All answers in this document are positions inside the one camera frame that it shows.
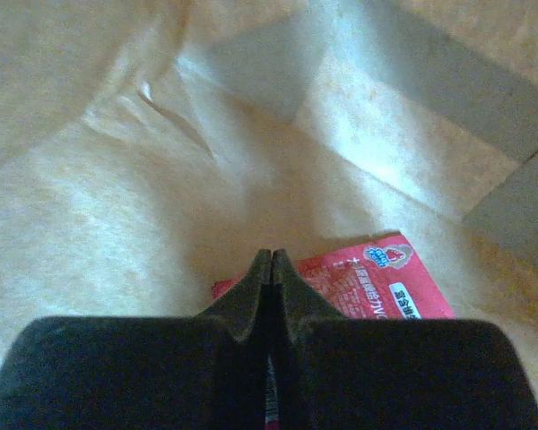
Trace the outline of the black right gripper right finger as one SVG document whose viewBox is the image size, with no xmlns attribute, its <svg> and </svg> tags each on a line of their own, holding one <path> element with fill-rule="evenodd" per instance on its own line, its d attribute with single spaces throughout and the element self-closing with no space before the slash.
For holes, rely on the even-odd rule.
<svg viewBox="0 0 538 430">
<path fill-rule="evenodd" d="M 476 320 L 350 319 L 273 254 L 283 429 L 538 429 L 516 350 Z"/>
</svg>

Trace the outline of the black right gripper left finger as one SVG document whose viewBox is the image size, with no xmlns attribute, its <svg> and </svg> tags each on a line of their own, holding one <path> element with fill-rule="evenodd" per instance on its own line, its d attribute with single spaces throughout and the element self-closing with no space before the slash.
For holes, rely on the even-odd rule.
<svg viewBox="0 0 538 430">
<path fill-rule="evenodd" d="M 193 317 L 50 316 L 0 368 L 0 429 L 261 429 L 272 255 Z"/>
</svg>

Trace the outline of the red snack packet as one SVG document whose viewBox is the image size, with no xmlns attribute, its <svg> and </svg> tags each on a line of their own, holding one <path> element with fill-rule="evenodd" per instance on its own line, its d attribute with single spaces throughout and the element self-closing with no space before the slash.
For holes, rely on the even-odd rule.
<svg viewBox="0 0 538 430">
<path fill-rule="evenodd" d="M 405 236 L 293 262 L 273 254 L 265 429 L 412 429 L 430 415 L 399 323 L 453 312 Z"/>
</svg>

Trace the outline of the brown paper bag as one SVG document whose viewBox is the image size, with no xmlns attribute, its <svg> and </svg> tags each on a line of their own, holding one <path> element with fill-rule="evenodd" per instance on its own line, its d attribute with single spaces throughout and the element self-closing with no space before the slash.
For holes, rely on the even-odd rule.
<svg viewBox="0 0 538 430">
<path fill-rule="evenodd" d="M 0 1 L 0 365 L 393 232 L 538 399 L 538 1 Z"/>
</svg>

